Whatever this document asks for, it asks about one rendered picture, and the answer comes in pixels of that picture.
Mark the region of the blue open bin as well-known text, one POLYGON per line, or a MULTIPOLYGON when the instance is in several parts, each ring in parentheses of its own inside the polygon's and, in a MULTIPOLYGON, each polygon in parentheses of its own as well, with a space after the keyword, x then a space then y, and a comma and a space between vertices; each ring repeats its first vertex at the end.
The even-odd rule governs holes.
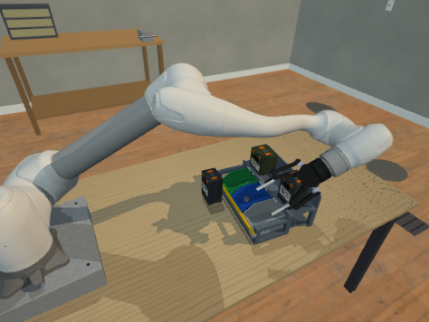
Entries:
POLYGON ((258 203, 260 201, 264 201, 272 198, 264 188, 257 191, 256 187, 260 185, 261 184, 259 182, 249 184, 249 185, 244 185, 244 186, 241 186, 238 190, 236 190, 232 194, 232 198, 234 202, 236 203, 236 205, 238 206, 238 208, 242 213, 246 211, 254 203, 258 203), (249 202, 244 201, 245 196, 250 198, 249 202))

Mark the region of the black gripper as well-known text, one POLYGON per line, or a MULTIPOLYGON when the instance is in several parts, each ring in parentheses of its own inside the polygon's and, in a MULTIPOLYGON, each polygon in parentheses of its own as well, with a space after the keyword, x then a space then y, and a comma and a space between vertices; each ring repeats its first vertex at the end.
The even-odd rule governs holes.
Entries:
POLYGON ((292 163, 282 166, 280 168, 272 170, 272 177, 264 182, 264 184, 258 186, 256 189, 259 191, 264 188, 266 185, 271 184, 274 180, 298 177, 302 184, 300 190, 293 196, 289 203, 286 203, 279 208, 271 211, 272 215, 280 211, 285 211, 286 209, 292 207, 295 210, 300 209, 304 204, 310 201, 313 197, 321 195, 319 191, 319 184, 331 178, 331 172, 329 171, 326 164, 320 159, 316 158, 315 160, 309 162, 307 165, 303 164, 300 159, 296 159, 292 163), (300 171, 298 173, 285 174, 285 175, 276 175, 281 171, 292 168, 294 166, 300 166, 300 171), (314 187, 312 193, 308 194, 302 200, 299 201, 298 205, 295 204, 301 195, 308 189, 308 187, 314 187))

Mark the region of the grey open bin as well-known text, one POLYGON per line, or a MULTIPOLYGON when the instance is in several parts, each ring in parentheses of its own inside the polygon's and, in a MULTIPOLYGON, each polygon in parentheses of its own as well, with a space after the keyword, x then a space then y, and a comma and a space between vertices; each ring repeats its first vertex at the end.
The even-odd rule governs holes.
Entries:
MULTIPOLYGON (((243 216, 245 217, 245 219, 247 220, 247 222, 250 224, 250 226, 253 229, 254 226, 256 226, 256 225, 262 224, 264 222, 267 223, 267 222, 285 217, 284 211, 280 211, 280 212, 276 213, 275 214, 276 218, 274 217, 272 219, 270 217, 270 212, 275 210, 278 207, 280 207, 280 206, 277 205, 275 203, 275 201, 271 198, 271 199, 264 200, 264 201, 253 204, 245 212, 243 212, 243 216)), ((273 231, 279 230, 282 228, 282 226, 283 226, 283 224, 276 226, 276 227, 273 227, 271 229, 262 231, 261 235, 268 233, 268 232, 273 232, 273 231)))

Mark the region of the yellow bar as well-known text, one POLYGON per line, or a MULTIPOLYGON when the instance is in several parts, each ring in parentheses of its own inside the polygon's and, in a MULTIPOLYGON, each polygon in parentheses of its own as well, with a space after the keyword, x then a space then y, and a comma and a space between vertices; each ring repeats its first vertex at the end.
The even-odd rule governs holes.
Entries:
POLYGON ((255 234, 255 232, 253 231, 252 227, 250 226, 250 224, 247 222, 247 220, 245 219, 245 217, 243 216, 242 212, 240 211, 240 209, 238 208, 238 206, 236 205, 236 203, 234 202, 233 198, 229 195, 228 191, 226 190, 226 188, 223 185, 223 190, 226 193, 227 197, 229 198, 229 200, 231 201, 231 203, 233 204, 235 210, 239 213, 239 215, 241 216, 243 222, 245 223, 245 225, 247 226, 247 228, 249 229, 249 231, 252 233, 252 235, 255 234))

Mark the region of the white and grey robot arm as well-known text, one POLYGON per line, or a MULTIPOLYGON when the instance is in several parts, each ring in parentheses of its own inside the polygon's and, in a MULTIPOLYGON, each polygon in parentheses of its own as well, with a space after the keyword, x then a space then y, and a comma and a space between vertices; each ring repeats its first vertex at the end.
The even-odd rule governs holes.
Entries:
POLYGON ((278 117, 253 113, 212 96, 194 66, 173 64, 143 97, 59 152, 26 157, 0 185, 2 298, 31 283, 36 290, 43 288, 45 275, 70 262, 57 231, 48 229, 51 209, 78 183, 80 174, 160 124, 210 137, 277 137, 307 131, 332 146, 319 158, 333 177, 374 160, 393 144, 385 125, 357 126, 334 110, 278 117))

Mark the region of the green bin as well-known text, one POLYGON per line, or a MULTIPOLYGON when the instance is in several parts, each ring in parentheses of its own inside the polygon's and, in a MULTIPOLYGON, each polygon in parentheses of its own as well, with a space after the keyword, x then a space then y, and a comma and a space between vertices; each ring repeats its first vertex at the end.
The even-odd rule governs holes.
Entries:
POLYGON ((223 178, 223 185, 228 191, 229 195, 232 195, 241 186, 249 185, 259 182, 251 171, 246 167, 243 169, 231 171, 228 175, 223 178), (246 183, 250 181, 249 183, 246 183))

